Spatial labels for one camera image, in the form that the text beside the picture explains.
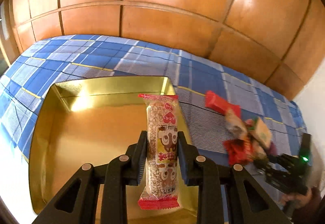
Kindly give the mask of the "right hand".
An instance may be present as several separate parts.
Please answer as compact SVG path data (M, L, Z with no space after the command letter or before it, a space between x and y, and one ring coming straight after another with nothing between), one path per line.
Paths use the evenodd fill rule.
M295 208L303 208L306 206L312 198L312 190L308 188L306 195L302 195L300 193L290 193L284 194L280 200L282 205L286 205L288 202L295 202Z

